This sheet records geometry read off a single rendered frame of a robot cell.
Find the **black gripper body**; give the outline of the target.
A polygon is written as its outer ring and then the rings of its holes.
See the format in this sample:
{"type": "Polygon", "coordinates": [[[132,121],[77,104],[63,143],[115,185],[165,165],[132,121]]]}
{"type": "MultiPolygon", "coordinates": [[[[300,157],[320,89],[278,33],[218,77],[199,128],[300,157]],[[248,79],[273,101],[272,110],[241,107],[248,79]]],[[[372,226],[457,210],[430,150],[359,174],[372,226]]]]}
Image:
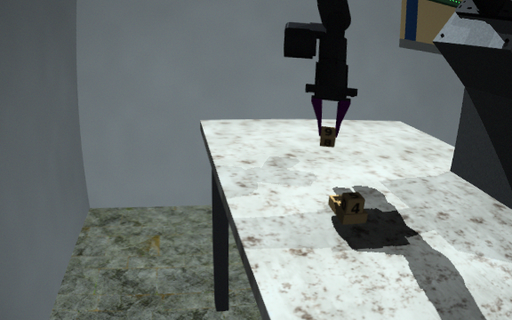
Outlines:
{"type": "Polygon", "coordinates": [[[317,84],[306,84],[306,92],[313,90],[315,95],[312,95],[312,98],[315,99],[351,101],[347,96],[357,96],[357,89],[345,87],[347,62],[341,60],[336,60],[335,64],[330,62],[330,60],[318,61],[317,84]]]}

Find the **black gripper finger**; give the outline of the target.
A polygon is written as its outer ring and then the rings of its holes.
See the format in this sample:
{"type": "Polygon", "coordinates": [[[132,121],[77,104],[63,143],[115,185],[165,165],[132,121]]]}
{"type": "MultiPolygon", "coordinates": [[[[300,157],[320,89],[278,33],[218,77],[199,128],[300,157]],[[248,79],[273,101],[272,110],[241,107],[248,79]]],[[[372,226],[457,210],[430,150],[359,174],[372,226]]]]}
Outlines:
{"type": "Polygon", "coordinates": [[[321,136],[321,130],[322,130],[322,99],[312,99],[312,103],[314,107],[314,110],[316,112],[316,118],[317,118],[317,125],[318,125],[318,134],[321,136]]]}
{"type": "Polygon", "coordinates": [[[338,137],[338,133],[339,133],[339,130],[340,130],[341,122],[342,122],[344,116],[346,115],[349,106],[350,106],[350,101],[340,100],[338,102],[336,126],[335,126],[335,128],[336,128],[336,138],[338,137]],[[339,112],[339,108],[340,108],[340,115],[338,113],[339,112]],[[338,122],[338,125],[337,125],[337,122],[338,122]]]}

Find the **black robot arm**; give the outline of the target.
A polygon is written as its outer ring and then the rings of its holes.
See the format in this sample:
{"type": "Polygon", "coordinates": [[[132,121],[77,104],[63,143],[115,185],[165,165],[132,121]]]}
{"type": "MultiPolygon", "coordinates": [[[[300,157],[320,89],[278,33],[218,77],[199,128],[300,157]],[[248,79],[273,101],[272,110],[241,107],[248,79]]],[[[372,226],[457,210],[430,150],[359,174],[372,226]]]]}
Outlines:
{"type": "MultiPolygon", "coordinates": [[[[455,12],[462,16],[512,21],[512,0],[473,1],[463,0],[455,12]]],[[[336,60],[347,61],[347,38],[344,36],[351,22],[348,0],[317,0],[317,7],[322,23],[286,23],[284,56],[313,59],[317,37],[319,60],[328,59],[331,64],[336,60]]]]}

